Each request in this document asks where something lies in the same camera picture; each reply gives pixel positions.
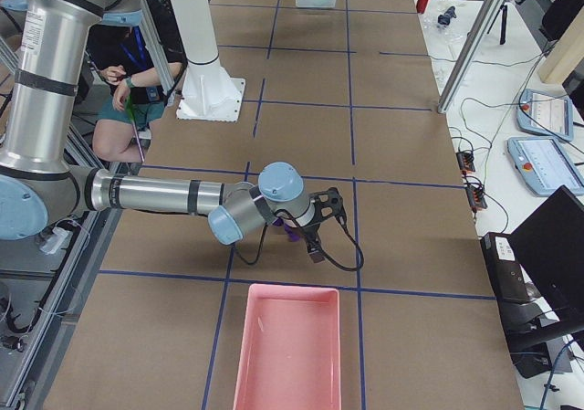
white desk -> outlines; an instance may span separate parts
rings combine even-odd
[[[451,5],[456,7],[457,18],[452,19],[451,25],[447,28],[438,28],[436,22],[438,15]],[[431,0],[424,15],[420,16],[429,55],[433,58],[456,59],[480,6],[481,3],[475,1]],[[503,46],[499,45],[500,25],[501,16],[495,22],[491,34],[483,39],[474,60],[512,64],[529,60],[540,54],[541,51],[535,39],[530,35],[513,5],[508,7],[506,43]],[[536,61],[534,59],[529,63],[511,68],[474,63],[465,77],[463,86],[457,92],[453,105],[447,112],[448,123],[453,127],[452,136],[460,136],[462,133],[462,136],[471,141],[475,148],[485,147],[487,144],[485,140],[464,127],[461,104],[466,98],[480,100],[489,105],[513,102]],[[439,91],[442,92],[453,67],[454,63],[433,60],[433,70]],[[543,90],[551,95],[565,93],[560,85],[542,83],[537,72],[531,77],[527,87]],[[488,159],[486,150],[475,152],[474,165],[477,169],[475,176],[485,183],[486,192],[508,212],[506,232],[512,232],[545,199],[535,196],[528,190],[506,150],[508,138],[526,135],[517,127],[515,110],[515,107],[510,106],[491,109],[473,100],[466,100],[463,107],[468,127],[493,141],[493,148]],[[575,119],[579,121],[576,112],[575,115]],[[584,148],[584,129],[576,128],[575,133],[573,143],[579,148]],[[470,148],[465,141],[453,139],[453,143],[455,148],[459,143],[463,150]],[[584,160],[584,156],[571,147],[565,146],[565,148],[574,162]],[[490,199],[487,199],[487,204],[489,207],[480,211],[476,219],[476,232],[480,237],[489,231],[501,231],[506,224],[503,210]],[[584,371],[576,362],[572,362],[572,369],[574,373],[554,376],[552,383],[559,387],[560,391],[555,393],[550,391],[547,394],[547,409],[559,409],[560,405],[584,408]],[[529,380],[517,374],[517,381],[526,406],[539,408],[544,392],[543,384],[547,380],[548,373],[542,373]]]

green shorts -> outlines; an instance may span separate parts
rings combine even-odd
[[[158,120],[164,113],[164,104],[161,101],[148,104],[134,104],[136,127],[139,131],[146,130],[148,123]],[[131,124],[125,111],[117,111],[113,108],[111,100],[106,101],[98,113],[98,120],[112,120]]]

hand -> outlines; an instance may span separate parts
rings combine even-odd
[[[128,95],[130,95],[128,85],[125,82],[119,83],[116,91],[113,92],[113,100],[111,101],[113,108],[117,111],[124,111]]]
[[[109,66],[101,70],[99,73],[107,83],[113,86],[118,86],[126,76],[126,71],[122,65]]]

black monitor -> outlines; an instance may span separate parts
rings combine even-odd
[[[584,339],[584,205],[561,186],[509,237],[517,261],[559,322],[507,337],[521,351],[572,334]],[[579,340],[584,349],[584,340]]]

person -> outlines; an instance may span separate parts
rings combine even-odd
[[[172,13],[158,1],[148,0],[152,19],[173,77],[182,69],[183,54]],[[140,28],[95,25],[89,30],[88,53],[110,87],[111,100],[98,113],[92,148],[108,162],[140,162],[141,150],[126,112],[131,96],[138,131],[149,128],[154,139],[164,112],[160,77],[146,49]]]

